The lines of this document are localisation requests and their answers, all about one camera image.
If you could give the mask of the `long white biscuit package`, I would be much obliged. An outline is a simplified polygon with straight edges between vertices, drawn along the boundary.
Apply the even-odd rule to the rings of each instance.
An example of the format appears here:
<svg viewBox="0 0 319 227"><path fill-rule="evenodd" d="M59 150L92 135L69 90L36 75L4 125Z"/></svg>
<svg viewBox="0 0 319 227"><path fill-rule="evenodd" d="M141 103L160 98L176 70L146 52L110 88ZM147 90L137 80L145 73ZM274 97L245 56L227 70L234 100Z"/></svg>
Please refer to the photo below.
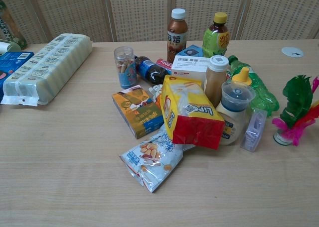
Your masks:
<svg viewBox="0 0 319 227"><path fill-rule="evenodd" d="M45 45L3 83L2 105L51 102L92 52L90 37L63 33Z"/></svg>

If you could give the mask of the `brown milk tea bottle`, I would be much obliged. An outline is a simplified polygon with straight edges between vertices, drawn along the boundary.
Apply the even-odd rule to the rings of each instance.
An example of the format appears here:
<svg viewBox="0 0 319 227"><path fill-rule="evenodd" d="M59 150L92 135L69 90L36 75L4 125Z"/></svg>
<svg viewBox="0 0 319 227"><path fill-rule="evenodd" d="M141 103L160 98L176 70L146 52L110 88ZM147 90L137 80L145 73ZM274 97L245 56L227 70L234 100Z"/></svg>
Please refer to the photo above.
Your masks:
<svg viewBox="0 0 319 227"><path fill-rule="evenodd" d="M188 26L185 21L186 11L183 8L174 8L171 11L171 20L167 27L167 58L173 63L177 53L186 48Z"/></svg>

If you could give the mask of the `yellow red Lipo rusk bag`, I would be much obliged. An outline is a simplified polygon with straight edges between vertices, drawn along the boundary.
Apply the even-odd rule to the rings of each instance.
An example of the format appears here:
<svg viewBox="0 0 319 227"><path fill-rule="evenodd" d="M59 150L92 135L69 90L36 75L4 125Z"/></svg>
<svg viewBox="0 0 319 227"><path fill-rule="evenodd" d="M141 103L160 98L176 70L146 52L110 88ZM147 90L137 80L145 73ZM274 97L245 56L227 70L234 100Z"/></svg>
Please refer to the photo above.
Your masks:
<svg viewBox="0 0 319 227"><path fill-rule="evenodd" d="M204 93L201 81L165 75L160 107L174 144L218 149L225 121Z"/></svg>

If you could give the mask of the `white cartoon snack bag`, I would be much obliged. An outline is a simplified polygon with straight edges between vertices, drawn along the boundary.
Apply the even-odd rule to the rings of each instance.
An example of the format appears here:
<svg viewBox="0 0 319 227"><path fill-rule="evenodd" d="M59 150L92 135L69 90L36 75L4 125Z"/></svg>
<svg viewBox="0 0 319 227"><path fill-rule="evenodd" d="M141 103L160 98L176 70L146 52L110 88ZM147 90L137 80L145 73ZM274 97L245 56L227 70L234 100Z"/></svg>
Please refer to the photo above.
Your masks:
<svg viewBox="0 0 319 227"><path fill-rule="evenodd" d="M162 93L162 84L154 85L149 88L149 92L152 95L152 101L160 108L160 96Z"/></svg>

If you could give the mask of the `small Pepsi cola bottle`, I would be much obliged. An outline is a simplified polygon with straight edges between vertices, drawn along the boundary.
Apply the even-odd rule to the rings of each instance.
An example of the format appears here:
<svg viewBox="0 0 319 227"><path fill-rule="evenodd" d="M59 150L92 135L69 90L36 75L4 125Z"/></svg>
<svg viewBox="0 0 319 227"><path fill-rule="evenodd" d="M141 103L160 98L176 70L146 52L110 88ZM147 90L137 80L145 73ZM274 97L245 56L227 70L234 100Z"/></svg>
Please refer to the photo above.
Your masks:
<svg viewBox="0 0 319 227"><path fill-rule="evenodd" d="M137 73L152 85L163 84L166 75L171 75L171 70L154 63L146 56L135 56Z"/></svg>

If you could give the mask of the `colourful feather shuttlecock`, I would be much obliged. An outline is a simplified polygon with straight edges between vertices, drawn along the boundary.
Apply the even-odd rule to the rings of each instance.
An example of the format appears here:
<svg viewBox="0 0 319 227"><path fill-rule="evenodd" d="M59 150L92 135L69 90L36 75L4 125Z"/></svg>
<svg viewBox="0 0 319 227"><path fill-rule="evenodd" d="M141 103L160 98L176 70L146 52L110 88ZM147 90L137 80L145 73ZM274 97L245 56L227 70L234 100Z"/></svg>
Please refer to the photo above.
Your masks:
<svg viewBox="0 0 319 227"><path fill-rule="evenodd" d="M310 77L298 75L287 82L283 89L287 106L279 117L272 119L278 129L274 134L278 144L298 146L305 129L319 118L319 100L313 102L318 87L319 77L310 82Z"/></svg>

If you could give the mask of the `white bottle clear cap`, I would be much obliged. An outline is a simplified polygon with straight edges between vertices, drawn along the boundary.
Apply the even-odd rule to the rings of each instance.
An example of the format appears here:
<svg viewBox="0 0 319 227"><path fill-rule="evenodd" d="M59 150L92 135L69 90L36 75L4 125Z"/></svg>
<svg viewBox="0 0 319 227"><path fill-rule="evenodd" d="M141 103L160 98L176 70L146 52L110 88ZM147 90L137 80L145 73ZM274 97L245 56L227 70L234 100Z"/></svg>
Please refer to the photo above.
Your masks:
<svg viewBox="0 0 319 227"><path fill-rule="evenodd" d="M242 82L231 80L222 84L221 91L221 101L216 108L225 121L220 145L230 145L243 134L246 109L255 98L255 91Z"/></svg>

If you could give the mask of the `green tea bottle yellow cap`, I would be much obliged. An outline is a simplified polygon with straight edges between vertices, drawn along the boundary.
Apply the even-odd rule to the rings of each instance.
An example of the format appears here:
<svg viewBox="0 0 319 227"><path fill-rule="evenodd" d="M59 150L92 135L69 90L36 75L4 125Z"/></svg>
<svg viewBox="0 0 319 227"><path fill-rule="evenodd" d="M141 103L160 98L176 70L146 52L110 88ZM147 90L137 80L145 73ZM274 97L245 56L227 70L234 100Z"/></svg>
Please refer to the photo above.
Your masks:
<svg viewBox="0 0 319 227"><path fill-rule="evenodd" d="M230 33L226 27L227 13L216 12L213 23L206 29L203 36L203 56L210 58L214 55L224 56L230 41Z"/></svg>

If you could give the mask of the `clear pack purple item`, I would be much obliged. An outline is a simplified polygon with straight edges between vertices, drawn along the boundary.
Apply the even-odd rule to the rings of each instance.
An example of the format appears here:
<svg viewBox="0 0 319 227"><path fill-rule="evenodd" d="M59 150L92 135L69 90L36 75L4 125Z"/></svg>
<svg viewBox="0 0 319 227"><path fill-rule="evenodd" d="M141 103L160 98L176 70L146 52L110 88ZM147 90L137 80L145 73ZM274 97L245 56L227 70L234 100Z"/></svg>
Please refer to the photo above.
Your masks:
<svg viewBox="0 0 319 227"><path fill-rule="evenodd" d="M266 119L266 111L256 109L252 112L248 127L240 145L241 148L250 152L255 152L264 132Z"/></svg>

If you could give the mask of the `pink snack packet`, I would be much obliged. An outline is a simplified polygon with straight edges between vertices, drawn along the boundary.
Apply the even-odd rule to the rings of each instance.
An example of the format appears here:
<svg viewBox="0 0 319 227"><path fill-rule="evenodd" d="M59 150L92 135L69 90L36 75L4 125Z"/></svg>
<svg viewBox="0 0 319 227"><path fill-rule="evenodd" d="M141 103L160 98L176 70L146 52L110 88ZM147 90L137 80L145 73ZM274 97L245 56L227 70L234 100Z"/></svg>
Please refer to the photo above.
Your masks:
<svg viewBox="0 0 319 227"><path fill-rule="evenodd" d="M159 65L160 67L164 68L167 70L167 72L171 75L171 67L172 64L164 59L157 59L156 64Z"/></svg>

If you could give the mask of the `amber juice bottle white cap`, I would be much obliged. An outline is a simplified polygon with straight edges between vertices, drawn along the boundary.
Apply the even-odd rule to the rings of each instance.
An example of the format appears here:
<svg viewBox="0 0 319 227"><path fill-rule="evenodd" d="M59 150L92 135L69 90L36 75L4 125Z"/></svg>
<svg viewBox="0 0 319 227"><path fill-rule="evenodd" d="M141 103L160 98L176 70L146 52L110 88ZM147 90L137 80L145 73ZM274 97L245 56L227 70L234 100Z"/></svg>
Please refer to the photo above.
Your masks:
<svg viewBox="0 0 319 227"><path fill-rule="evenodd" d="M221 55L212 56L208 62L205 94L215 108L221 101L221 86L226 81L228 65L228 59Z"/></svg>

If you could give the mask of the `crushed green Sprite bottle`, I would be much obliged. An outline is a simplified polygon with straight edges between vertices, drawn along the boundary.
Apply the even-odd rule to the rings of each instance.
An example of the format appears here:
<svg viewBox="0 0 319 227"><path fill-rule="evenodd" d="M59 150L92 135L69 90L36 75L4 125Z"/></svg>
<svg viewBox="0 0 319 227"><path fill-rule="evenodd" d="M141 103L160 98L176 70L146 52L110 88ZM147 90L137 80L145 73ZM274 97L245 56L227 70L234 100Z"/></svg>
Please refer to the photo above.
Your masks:
<svg viewBox="0 0 319 227"><path fill-rule="evenodd" d="M252 110L260 109L267 112L267 117L272 115L272 112L275 112L279 109L279 103L276 97L268 91L267 87L263 83L262 79L257 75L257 73L252 69L252 67L238 60L235 55L228 57L230 65L230 77L233 78L235 75L238 75L243 67L249 68L249 78L252 80L251 87L255 90L256 96L255 99L251 102Z"/></svg>

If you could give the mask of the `green lint roller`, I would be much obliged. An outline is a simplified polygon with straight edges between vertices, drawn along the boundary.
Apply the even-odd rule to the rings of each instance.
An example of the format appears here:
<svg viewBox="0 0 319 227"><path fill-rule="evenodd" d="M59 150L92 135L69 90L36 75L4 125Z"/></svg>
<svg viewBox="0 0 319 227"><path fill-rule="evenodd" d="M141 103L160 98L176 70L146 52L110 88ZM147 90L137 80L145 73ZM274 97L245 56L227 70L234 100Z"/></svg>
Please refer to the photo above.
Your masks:
<svg viewBox="0 0 319 227"><path fill-rule="evenodd" d="M4 55L7 52L20 52L21 47L13 42L4 39L0 39L0 56Z"/></svg>

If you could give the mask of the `blue Oreo cookie box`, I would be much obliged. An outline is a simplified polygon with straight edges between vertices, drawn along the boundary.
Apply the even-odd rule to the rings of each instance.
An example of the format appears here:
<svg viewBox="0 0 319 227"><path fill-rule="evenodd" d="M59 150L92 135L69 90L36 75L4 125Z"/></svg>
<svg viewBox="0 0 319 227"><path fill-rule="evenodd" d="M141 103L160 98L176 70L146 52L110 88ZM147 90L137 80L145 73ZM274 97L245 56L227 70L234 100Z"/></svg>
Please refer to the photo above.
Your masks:
<svg viewBox="0 0 319 227"><path fill-rule="evenodd" d="M6 52L0 56L0 88L4 81L34 55L33 52Z"/></svg>

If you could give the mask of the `green tea bottle white cap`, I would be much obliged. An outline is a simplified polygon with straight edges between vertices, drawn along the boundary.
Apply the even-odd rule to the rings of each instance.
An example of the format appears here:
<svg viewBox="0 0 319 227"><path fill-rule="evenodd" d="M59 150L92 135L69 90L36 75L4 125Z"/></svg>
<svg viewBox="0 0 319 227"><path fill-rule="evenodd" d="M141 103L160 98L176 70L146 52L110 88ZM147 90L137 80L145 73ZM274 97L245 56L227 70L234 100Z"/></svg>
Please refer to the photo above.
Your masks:
<svg viewBox="0 0 319 227"><path fill-rule="evenodd" d="M27 41L19 31L4 1L0 0L0 30L6 40L14 42L23 50L27 47Z"/></svg>

